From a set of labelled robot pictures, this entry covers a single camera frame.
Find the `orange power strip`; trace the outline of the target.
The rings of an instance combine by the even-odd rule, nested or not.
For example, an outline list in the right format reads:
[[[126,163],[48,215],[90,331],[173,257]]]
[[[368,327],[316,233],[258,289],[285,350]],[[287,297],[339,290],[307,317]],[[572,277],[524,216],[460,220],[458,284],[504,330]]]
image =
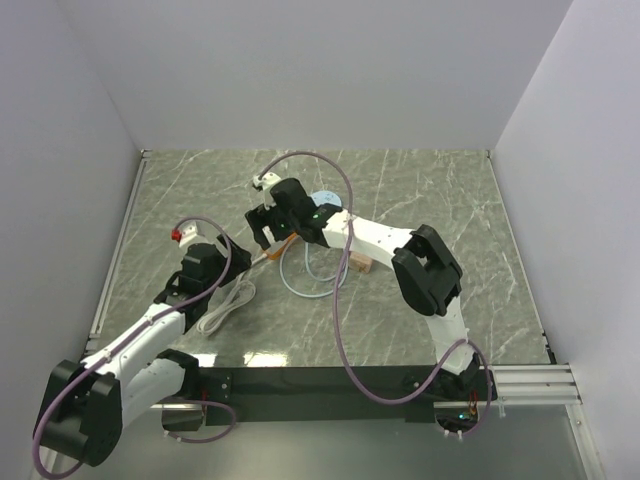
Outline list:
[[[288,246],[294,239],[296,234],[289,235],[285,240],[274,241],[268,248],[264,250],[264,254],[269,260],[277,260],[281,257],[286,246]]]

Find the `pink cube plug adapter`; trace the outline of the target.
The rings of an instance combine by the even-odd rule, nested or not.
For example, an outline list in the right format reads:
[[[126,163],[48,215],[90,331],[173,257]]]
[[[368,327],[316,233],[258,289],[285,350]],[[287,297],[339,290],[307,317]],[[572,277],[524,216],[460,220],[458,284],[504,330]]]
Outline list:
[[[373,266],[373,259],[357,253],[351,252],[349,256],[349,267],[361,273],[369,273]]]

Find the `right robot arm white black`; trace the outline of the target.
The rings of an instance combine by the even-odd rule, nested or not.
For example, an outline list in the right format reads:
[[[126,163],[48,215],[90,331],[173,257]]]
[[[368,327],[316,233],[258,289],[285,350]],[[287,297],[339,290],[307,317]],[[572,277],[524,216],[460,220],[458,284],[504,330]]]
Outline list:
[[[468,339],[460,307],[462,269],[435,229],[390,227],[330,203],[318,205],[295,178],[267,173],[254,177],[253,187],[263,194],[263,203],[245,218],[263,250],[297,235],[309,244],[346,249],[388,267],[405,302],[427,320],[436,358],[443,363],[434,387],[452,399],[473,388],[479,355],[467,343],[448,350]]]

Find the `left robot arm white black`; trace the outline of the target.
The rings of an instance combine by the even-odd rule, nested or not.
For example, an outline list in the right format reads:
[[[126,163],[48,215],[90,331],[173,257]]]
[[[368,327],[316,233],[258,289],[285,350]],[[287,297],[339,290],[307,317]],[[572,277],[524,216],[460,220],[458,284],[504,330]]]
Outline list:
[[[224,235],[188,246],[179,269],[137,322],[94,354],[52,370],[32,453],[48,448],[98,466],[123,429],[152,405],[202,400],[198,360],[170,345],[204,316],[217,288],[251,266],[251,253]]]

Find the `round blue power socket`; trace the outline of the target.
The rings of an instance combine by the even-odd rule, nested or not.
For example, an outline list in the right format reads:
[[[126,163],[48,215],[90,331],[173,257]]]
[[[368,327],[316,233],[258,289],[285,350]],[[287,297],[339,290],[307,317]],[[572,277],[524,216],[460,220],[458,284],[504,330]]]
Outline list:
[[[311,194],[311,199],[316,206],[322,206],[324,204],[333,205],[336,207],[342,207],[342,200],[338,194],[328,190],[316,191]]]

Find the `black base bar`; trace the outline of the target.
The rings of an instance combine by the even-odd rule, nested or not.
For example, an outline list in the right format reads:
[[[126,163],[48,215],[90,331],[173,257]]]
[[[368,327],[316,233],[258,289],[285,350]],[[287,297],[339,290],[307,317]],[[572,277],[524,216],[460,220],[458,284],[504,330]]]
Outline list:
[[[363,394],[342,367],[208,367],[185,396],[163,403],[208,400],[231,406],[240,422],[403,419],[433,423],[436,405],[467,406],[472,400],[498,398],[487,384],[492,374],[473,368],[461,380],[440,372],[433,383],[408,403],[386,406]]]

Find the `aluminium frame rail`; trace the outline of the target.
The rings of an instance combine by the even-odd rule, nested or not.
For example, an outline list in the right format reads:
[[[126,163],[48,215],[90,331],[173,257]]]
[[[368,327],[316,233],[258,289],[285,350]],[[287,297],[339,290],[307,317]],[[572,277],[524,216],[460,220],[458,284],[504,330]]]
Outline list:
[[[257,175],[263,175],[267,172],[273,172],[272,168],[265,167]],[[356,216],[351,206],[342,207],[347,209],[350,215]],[[199,226],[199,218],[189,216],[178,221],[173,229],[188,221],[195,221]],[[199,234],[195,243],[213,242],[205,240]],[[486,374],[493,375],[487,384],[496,387],[498,398],[494,401],[488,399],[484,402],[472,400],[467,406],[452,402],[438,403],[433,424],[437,425],[446,436],[457,439],[469,436],[480,428],[492,407],[576,406],[581,403],[574,375],[568,366],[556,363],[493,366],[480,348],[469,338],[469,335],[465,341],[454,342],[448,350],[452,352],[465,343],[469,344],[479,355],[480,368]],[[353,366],[348,361],[343,361],[337,367],[344,368],[357,389],[374,402],[386,406],[396,406],[408,403],[420,396],[433,383],[442,365],[443,363],[436,358],[436,363],[433,365]],[[160,401],[148,410],[156,405],[174,406],[179,404],[193,406],[202,415],[207,425],[219,426],[223,434],[230,433],[240,423],[231,406],[208,400],[184,400],[182,403],[163,403]],[[49,479],[53,477],[53,472],[48,470],[42,462],[41,453],[43,450],[60,453],[48,448],[41,448],[38,455],[34,455],[31,451],[35,470],[41,477]]]

